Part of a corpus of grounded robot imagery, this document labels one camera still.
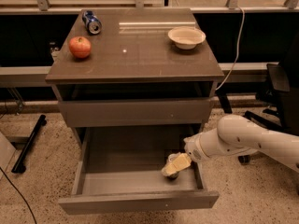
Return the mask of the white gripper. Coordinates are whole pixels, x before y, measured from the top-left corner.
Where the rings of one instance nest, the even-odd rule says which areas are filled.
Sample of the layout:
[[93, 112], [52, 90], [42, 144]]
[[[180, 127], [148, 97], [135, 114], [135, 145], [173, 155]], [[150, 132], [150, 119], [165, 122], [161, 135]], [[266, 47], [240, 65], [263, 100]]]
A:
[[186, 153], [170, 154], [166, 165], [162, 169], [164, 176], [180, 172], [191, 165], [191, 162], [206, 161], [208, 156], [205, 154], [200, 143], [201, 134], [196, 134], [184, 139]]

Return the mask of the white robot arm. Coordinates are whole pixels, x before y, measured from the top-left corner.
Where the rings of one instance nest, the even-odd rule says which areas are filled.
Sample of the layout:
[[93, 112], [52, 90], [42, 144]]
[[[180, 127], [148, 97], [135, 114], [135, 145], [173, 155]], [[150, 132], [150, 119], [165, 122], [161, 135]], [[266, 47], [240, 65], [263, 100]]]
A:
[[260, 151], [298, 171], [299, 137], [265, 129], [249, 119], [227, 115], [217, 127], [184, 139], [184, 153], [171, 154], [162, 169], [164, 176], [171, 176], [191, 166], [192, 162], [216, 156], [245, 156]]

